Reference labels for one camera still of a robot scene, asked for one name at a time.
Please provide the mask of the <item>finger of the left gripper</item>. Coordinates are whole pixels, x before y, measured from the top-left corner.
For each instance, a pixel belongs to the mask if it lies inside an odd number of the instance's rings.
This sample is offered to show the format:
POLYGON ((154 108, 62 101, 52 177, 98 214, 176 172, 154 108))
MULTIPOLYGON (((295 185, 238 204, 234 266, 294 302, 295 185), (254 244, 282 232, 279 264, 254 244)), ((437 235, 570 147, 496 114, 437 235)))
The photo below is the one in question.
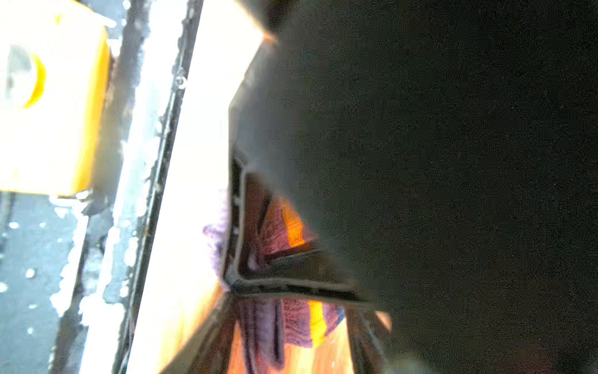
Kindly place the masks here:
POLYGON ((221 255, 221 277, 244 298, 311 299, 333 304, 367 304, 357 285, 329 249, 311 240, 259 265, 253 240, 263 229, 273 191, 256 166, 233 151, 229 158, 227 240, 221 255))

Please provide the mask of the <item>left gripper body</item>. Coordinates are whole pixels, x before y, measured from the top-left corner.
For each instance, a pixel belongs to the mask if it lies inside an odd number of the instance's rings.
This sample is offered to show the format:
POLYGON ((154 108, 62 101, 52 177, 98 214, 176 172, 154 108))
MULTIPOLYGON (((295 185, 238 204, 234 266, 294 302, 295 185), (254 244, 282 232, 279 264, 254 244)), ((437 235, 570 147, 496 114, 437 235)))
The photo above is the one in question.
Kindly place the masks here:
POLYGON ((274 47, 236 148, 392 372, 597 371, 595 1, 243 1, 274 47))

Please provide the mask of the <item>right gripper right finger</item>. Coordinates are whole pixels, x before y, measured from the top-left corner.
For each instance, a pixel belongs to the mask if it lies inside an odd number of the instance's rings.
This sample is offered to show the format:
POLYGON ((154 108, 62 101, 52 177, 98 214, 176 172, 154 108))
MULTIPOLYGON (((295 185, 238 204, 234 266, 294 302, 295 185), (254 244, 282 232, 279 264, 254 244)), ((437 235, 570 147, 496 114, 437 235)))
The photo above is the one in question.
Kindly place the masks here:
POLYGON ((390 373, 387 343, 390 331, 373 310, 345 308, 354 373, 390 373))

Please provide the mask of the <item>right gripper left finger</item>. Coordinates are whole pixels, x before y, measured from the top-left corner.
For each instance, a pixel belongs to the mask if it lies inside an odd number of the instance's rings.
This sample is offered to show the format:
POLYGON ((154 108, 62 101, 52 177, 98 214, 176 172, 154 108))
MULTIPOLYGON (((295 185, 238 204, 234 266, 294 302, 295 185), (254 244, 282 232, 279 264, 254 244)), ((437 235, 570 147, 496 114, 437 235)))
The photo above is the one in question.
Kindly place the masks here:
POLYGON ((237 310, 237 297, 222 297, 161 373, 227 373, 237 310))

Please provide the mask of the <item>purple striped sock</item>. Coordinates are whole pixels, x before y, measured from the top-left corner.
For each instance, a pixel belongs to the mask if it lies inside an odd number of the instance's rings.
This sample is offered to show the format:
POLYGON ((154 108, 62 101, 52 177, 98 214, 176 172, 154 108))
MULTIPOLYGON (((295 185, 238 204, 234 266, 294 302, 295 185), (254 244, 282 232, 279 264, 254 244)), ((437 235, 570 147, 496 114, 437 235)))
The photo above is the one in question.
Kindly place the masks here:
POLYGON ((253 197, 233 196, 224 224, 209 225, 205 235, 212 240, 213 266, 221 277, 238 261, 241 246, 247 256, 239 260, 248 280, 258 278, 265 289, 279 288, 270 299, 248 299, 238 307, 244 369, 247 373, 272 373, 285 368, 288 347, 316 350, 345 319, 344 308, 289 294, 299 292, 289 278, 273 273, 284 260, 299 261, 312 252, 314 235, 284 198, 269 193, 253 197))

